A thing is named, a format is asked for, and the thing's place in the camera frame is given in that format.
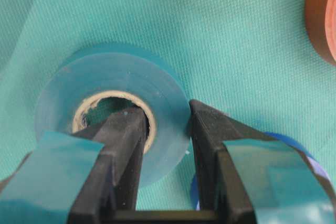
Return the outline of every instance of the woven fabric texture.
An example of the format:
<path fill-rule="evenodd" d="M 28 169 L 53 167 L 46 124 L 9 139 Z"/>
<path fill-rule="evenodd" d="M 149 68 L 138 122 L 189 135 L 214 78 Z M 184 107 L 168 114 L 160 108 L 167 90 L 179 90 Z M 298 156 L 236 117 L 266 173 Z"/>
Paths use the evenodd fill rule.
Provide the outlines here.
<path fill-rule="evenodd" d="M 336 68 L 314 51 L 305 0 L 0 0 L 0 179 L 36 146 L 38 95 L 75 51 L 151 50 L 190 98 L 303 144 L 336 182 Z M 190 209 L 192 149 L 138 209 Z"/>

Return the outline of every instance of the clamp jaw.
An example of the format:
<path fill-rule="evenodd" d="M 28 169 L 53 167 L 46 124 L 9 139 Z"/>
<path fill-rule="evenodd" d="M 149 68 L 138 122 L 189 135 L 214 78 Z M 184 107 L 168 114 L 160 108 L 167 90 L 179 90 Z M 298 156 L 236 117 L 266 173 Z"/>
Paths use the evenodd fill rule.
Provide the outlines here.
<path fill-rule="evenodd" d="M 190 106 L 201 211 L 135 211 L 148 126 L 143 111 L 131 107 L 73 134 L 104 143 L 104 148 L 70 210 L 67 223 L 257 223 L 256 209 L 223 141 L 277 139 L 199 101 L 191 100 Z M 313 171 L 306 155 L 296 151 Z M 336 196 L 330 182 L 313 174 L 336 213 Z M 0 193 L 9 180 L 0 182 Z"/>

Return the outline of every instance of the teal electrical tape roll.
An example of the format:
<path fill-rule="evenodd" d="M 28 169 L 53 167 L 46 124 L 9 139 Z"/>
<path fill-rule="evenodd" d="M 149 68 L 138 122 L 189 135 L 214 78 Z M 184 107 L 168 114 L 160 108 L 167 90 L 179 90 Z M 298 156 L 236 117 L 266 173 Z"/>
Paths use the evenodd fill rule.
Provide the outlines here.
<path fill-rule="evenodd" d="M 39 97 L 37 139 L 43 131 L 78 130 L 85 106 L 97 105 L 100 94 L 138 99 L 140 104 L 133 103 L 153 117 L 149 134 L 154 137 L 146 143 L 140 186 L 160 179 L 178 164 L 190 140 L 188 99 L 169 66 L 150 52 L 125 44 L 99 45 L 69 58 Z"/>

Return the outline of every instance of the teal tape strip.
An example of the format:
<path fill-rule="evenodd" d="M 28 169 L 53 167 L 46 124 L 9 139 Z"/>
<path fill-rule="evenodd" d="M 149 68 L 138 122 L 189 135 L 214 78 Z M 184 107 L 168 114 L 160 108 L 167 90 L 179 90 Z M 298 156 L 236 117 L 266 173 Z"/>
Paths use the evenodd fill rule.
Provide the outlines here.
<path fill-rule="evenodd" d="M 326 192 L 299 154 L 281 141 L 224 141 L 258 223 L 335 223 Z"/>
<path fill-rule="evenodd" d="M 75 111 L 84 99 L 102 91 L 136 95 L 152 111 L 156 136 L 144 155 L 140 186 L 168 174 L 190 142 L 188 99 L 174 71 L 151 52 L 127 45 L 99 45 L 70 57 L 41 93 L 35 130 L 71 132 Z"/>
<path fill-rule="evenodd" d="M 62 224 L 103 145 L 46 132 L 0 194 L 0 223 Z"/>

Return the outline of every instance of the fabric surface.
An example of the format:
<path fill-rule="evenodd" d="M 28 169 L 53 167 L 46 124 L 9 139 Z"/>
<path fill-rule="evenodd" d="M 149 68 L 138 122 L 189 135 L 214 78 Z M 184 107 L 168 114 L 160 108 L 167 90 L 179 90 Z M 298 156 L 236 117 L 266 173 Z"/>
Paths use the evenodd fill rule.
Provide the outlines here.
<path fill-rule="evenodd" d="M 35 148 L 34 107 L 62 62 L 81 48 L 118 41 L 171 65 L 190 98 L 293 137 L 335 185 L 336 68 L 308 39 L 304 3 L 0 0 L 0 178 Z M 191 209 L 193 174 L 191 152 L 140 190 L 138 209 Z"/>

